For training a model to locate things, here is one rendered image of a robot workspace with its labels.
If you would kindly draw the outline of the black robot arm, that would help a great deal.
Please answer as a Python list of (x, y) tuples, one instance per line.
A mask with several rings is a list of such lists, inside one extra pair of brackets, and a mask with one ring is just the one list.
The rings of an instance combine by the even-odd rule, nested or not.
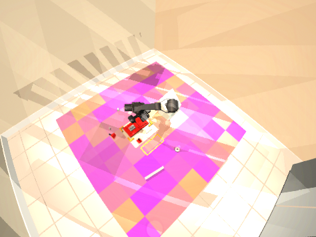
[[(167, 100), (165, 106), (168, 112), (161, 110), (161, 103)], [(141, 119), (142, 122), (149, 119), (150, 115), (145, 114), (144, 110), (155, 110), (155, 111), (163, 111), (164, 113), (175, 113), (179, 110), (179, 101), (177, 99), (164, 99), (161, 102), (155, 103), (140, 103), (140, 101), (135, 101), (131, 103), (127, 103), (124, 106), (125, 112), (132, 111), (133, 114), (139, 114), (138, 117)], [(142, 114), (140, 112), (144, 111)]]

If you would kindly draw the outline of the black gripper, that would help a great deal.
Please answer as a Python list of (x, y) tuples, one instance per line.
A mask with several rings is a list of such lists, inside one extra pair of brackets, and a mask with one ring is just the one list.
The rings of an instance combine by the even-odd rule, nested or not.
[[(151, 112), (151, 110), (144, 110), (145, 114), (149, 114)], [(140, 114), (142, 114), (144, 111), (140, 112)], [(138, 118), (139, 114), (136, 114), (134, 117), (132, 115), (128, 116), (127, 119), (130, 121), (131, 124), (133, 124), (134, 122), (136, 123), (136, 118)]]

